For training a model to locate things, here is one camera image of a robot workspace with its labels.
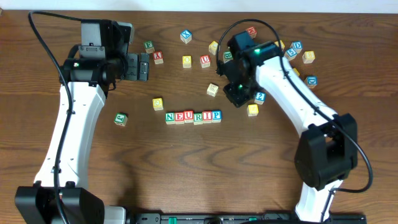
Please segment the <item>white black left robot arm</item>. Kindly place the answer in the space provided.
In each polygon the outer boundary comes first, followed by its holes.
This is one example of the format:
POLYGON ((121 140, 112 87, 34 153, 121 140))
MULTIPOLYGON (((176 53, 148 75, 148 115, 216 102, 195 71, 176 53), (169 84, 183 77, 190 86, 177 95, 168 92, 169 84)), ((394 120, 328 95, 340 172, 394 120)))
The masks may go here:
POLYGON ((26 223, 130 223, 124 207, 106 206, 88 191, 88 160, 109 84, 146 81, 149 55, 75 58, 62 66, 67 81, 46 158, 30 187, 17 188, 15 205, 26 223))

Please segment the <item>red E wooden block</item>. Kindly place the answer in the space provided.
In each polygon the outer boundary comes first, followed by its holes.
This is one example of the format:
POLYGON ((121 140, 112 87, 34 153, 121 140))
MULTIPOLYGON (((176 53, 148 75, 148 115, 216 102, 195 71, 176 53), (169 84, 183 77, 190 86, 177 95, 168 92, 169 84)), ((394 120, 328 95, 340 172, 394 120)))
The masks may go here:
POLYGON ((174 117, 175 117, 175 124, 184 124, 185 123, 183 112, 175 112, 174 117))

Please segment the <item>green N wooden block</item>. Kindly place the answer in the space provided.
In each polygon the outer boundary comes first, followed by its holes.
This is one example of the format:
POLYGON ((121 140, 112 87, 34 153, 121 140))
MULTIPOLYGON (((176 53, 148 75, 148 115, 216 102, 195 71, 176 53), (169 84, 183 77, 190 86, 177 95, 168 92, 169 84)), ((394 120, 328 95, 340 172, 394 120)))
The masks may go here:
POLYGON ((175 113, 174 112, 166 113, 165 122, 166 124, 175 124, 175 113))

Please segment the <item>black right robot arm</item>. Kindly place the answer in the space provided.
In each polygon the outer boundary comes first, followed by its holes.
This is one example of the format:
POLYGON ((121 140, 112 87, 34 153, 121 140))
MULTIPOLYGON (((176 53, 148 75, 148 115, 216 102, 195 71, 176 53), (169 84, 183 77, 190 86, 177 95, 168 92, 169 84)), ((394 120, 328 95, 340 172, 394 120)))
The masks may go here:
POLYGON ((229 80, 227 98, 239 108, 258 90, 268 92, 291 120, 299 136, 295 168, 303 181, 296 219, 325 223, 340 220, 330 213, 335 193, 358 165, 358 128, 350 114, 339 115, 324 104, 294 73, 273 42, 230 40, 232 58, 218 62, 229 80))

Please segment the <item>blue P wooden block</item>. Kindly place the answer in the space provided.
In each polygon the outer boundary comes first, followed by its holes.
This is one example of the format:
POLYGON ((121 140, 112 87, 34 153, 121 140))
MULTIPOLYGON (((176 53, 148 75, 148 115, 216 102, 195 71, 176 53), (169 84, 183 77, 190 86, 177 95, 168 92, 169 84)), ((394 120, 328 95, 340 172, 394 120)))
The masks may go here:
POLYGON ((212 122, 220 123, 222 120, 222 114, 220 110, 214 110, 211 112, 212 122))

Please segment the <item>yellow S wooden block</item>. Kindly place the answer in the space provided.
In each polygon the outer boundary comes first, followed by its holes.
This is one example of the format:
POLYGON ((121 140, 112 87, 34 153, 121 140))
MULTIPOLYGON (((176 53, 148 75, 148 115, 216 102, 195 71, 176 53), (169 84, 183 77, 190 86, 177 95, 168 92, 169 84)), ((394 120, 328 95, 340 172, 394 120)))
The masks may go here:
POLYGON ((247 107, 247 114, 249 117, 257 116, 259 113, 259 107, 257 104, 251 104, 247 107))

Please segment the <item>red I block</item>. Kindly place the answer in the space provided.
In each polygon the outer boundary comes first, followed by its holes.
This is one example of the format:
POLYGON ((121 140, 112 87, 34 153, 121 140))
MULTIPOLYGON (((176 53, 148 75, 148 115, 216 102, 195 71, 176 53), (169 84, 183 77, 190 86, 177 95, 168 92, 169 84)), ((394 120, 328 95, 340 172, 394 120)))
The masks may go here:
POLYGON ((202 112, 202 120, 203 120, 203 124, 212 123, 212 112, 211 111, 203 111, 202 112))

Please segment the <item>green R wooden block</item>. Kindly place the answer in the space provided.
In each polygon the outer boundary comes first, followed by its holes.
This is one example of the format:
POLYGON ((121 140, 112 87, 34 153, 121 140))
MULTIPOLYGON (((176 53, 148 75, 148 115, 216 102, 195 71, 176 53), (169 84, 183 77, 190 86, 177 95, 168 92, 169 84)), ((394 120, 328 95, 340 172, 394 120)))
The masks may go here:
POLYGON ((203 124, 203 114, 202 113, 194 113, 193 114, 193 124, 194 125, 203 124))

